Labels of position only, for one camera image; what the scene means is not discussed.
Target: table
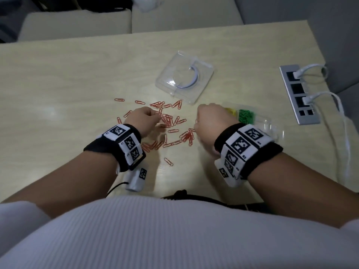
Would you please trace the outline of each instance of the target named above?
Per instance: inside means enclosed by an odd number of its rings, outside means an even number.
[[[193,126],[201,103],[250,105],[283,124],[286,153],[331,179],[343,173],[343,126],[333,100],[318,98],[321,124],[299,126],[279,72],[280,65],[324,63],[306,21],[35,41],[0,45],[0,200],[75,157],[116,124],[116,117],[141,106],[135,100],[174,103],[154,81],[177,50],[215,68],[195,105],[168,110],[187,119],[177,127],[180,132]],[[318,79],[308,78],[312,92],[327,90]],[[359,138],[351,121],[349,132],[355,163]],[[147,161],[151,170],[142,195],[163,197],[187,189],[228,203],[260,200],[248,183],[228,188],[198,140],[192,147],[152,151]],[[347,186],[358,191],[356,173],[353,164]],[[117,189],[114,194],[128,193]]]

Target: clear plastic container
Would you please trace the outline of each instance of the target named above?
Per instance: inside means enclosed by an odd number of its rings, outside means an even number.
[[[213,66],[178,51],[157,77],[159,89],[193,105],[213,74]]]
[[[264,110],[254,108],[252,106],[240,105],[235,103],[224,102],[222,104],[224,108],[227,108],[228,112],[232,113],[237,119],[239,118],[240,110],[249,110],[253,112],[253,124],[264,133],[268,134],[279,145],[284,145],[284,130],[278,121],[274,122],[274,118],[265,115]]]

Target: white shirt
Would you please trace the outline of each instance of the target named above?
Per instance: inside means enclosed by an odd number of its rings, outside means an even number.
[[[0,205],[0,268],[359,268],[359,220],[341,229],[220,205],[102,199],[54,220]]]

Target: white plastic bag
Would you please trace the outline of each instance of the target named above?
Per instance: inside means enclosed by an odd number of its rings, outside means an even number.
[[[148,12],[161,4],[161,0],[132,0],[141,12]]]

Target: beige seat cushion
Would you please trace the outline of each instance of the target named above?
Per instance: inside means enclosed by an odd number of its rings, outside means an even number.
[[[242,24],[234,0],[163,0],[146,13],[132,8],[132,33]]]
[[[93,13],[87,10],[29,14],[18,41],[51,40],[131,33],[131,11]]]

